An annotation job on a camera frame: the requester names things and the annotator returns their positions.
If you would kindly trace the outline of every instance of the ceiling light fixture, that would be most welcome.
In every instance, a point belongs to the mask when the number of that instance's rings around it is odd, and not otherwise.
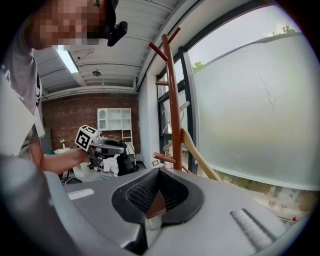
[[[74,63],[73,59],[70,56],[70,53],[66,50],[64,50],[63,45],[58,45],[56,49],[56,52],[59,54],[61,60],[63,61],[64,65],[67,67],[67,69],[70,71],[71,74],[78,73],[78,68],[76,64]]]

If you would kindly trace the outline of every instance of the gray t-shirt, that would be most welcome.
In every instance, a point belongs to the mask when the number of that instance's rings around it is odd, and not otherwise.
[[[35,114],[36,108],[38,108],[42,123],[42,84],[33,56],[33,49],[25,45],[22,31],[23,29],[17,32],[7,49],[1,63],[1,72],[4,73],[5,79],[32,114]],[[33,126],[23,142],[19,153],[21,158],[31,160],[28,149],[30,143],[35,140],[39,140],[39,137],[35,126]]]

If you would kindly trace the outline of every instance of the man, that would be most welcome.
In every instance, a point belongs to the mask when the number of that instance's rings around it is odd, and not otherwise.
[[[42,85],[33,49],[70,45],[74,43],[70,39],[99,38],[95,35],[99,35],[105,25],[116,22],[117,4],[118,0],[47,0],[18,31],[1,63],[5,79],[36,118],[19,156],[32,159],[43,171],[62,174],[90,159],[80,148],[58,155],[42,153]],[[109,14],[114,20],[105,20]]]

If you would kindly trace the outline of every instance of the white wall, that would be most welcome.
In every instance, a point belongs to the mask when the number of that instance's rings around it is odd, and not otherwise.
[[[199,151],[221,172],[319,190],[320,67],[302,36],[243,47],[194,74]]]
[[[159,122],[156,76],[147,74],[139,90],[139,126],[143,163],[152,168],[152,155],[159,152]]]

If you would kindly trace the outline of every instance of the ceiling beam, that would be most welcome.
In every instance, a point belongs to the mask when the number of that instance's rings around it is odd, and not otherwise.
[[[71,89],[60,90],[48,93],[43,96],[42,101],[49,101],[67,96],[81,95],[81,94],[99,94],[99,93],[127,93],[134,94],[135,90],[132,87],[125,86],[86,86]]]
[[[170,31],[177,25],[177,23],[181,22],[182,17],[188,13],[191,8],[197,3],[201,2],[201,0],[183,0],[180,1],[180,3],[174,8],[174,10],[171,12],[169,17],[166,19],[166,22],[162,25],[160,30],[158,31],[157,35],[155,36],[153,43],[160,47],[162,44],[161,36],[163,34],[169,34]],[[143,77],[145,73],[147,72],[147,69],[149,68],[149,65],[155,56],[155,51],[153,51],[151,48],[148,51],[148,54],[146,55],[139,76],[137,81],[137,88],[140,87],[141,82],[143,80]]]

